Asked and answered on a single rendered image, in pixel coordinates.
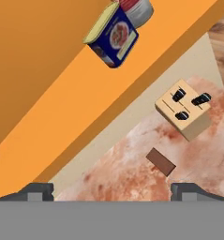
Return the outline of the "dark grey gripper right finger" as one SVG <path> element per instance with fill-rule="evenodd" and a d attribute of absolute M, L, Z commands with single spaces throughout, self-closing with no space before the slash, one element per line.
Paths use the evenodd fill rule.
<path fill-rule="evenodd" d="M 171 200 L 175 202 L 224 201 L 224 197 L 210 193 L 194 183 L 172 183 Z"/>

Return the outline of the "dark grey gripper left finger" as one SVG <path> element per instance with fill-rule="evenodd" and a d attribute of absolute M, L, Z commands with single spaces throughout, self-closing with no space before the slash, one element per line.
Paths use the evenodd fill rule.
<path fill-rule="evenodd" d="M 9 202 L 52 202 L 53 183 L 30 183 L 20 191 L 0 197 L 0 201 Z"/>

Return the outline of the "orange cabinet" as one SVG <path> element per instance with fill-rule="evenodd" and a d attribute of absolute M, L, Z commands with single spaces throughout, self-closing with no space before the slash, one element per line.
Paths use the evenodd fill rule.
<path fill-rule="evenodd" d="M 153 0 L 155 14 L 117 69 L 83 48 L 0 143 L 0 197 L 31 182 L 61 192 L 154 109 L 176 80 L 220 83 L 208 30 L 224 0 Z"/>

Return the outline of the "brown chocolate bar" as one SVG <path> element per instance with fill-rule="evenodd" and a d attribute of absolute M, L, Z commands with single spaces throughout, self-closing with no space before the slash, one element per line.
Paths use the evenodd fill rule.
<path fill-rule="evenodd" d="M 163 156 L 156 148 L 153 148 L 146 158 L 151 161 L 165 176 L 169 176 L 176 166 Z"/>

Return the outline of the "wooden knife block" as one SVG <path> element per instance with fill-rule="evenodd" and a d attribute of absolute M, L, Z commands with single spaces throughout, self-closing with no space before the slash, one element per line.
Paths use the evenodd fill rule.
<path fill-rule="evenodd" d="M 176 82 L 155 103 L 157 111 L 188 141 L 193 140 L 211 126 L 208 102 L 195 106 L 199 94 L 184 80 Z"/>

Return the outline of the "blue rectangular food can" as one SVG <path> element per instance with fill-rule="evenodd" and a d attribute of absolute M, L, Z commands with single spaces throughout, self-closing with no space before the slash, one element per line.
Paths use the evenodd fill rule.
<path fill-rule="evenodd" d="M 138 32 L 120 7 L 111 2 L 93 25 L 83 43 L 109 67 L 120 67 L 139 37 Z"/>

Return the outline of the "red and white round can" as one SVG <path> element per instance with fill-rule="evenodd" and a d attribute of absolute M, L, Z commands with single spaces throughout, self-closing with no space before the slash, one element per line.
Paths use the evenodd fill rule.
<path fill-rule="evenodd" d="M 135 28 L 144 25 L 153 15 L 154 8 L 150 0 L 118 0 Z"/>

